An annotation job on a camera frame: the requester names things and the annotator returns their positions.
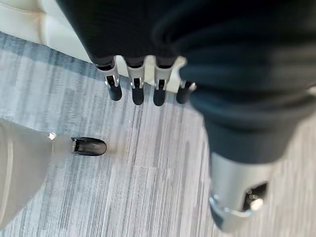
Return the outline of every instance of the floor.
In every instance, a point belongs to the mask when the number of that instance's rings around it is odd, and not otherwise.
[[[0,116],[37,130],[101,138],[99,158],[73,156],[0,237],[224,237],[208,209],[202,118],[175,95],[135,106],[126,78],[110,100],[93,65],[0,33]],[[235,237],[316,236],[316,117],[276,169],[267,205]]]

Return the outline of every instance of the white leather seat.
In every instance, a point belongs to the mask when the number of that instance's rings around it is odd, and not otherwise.
[[[0,0],[0,31],[91,62],[56,0]],[[116,61],[119,74],[127,76],[123,58],[117,56]],[[177,59],[168,84],[169,91],[178,90],[178,69],[184,63],[185,59]],[[154,84],[154,65],[154,58],[148,56],[145,80],[149,84]]]

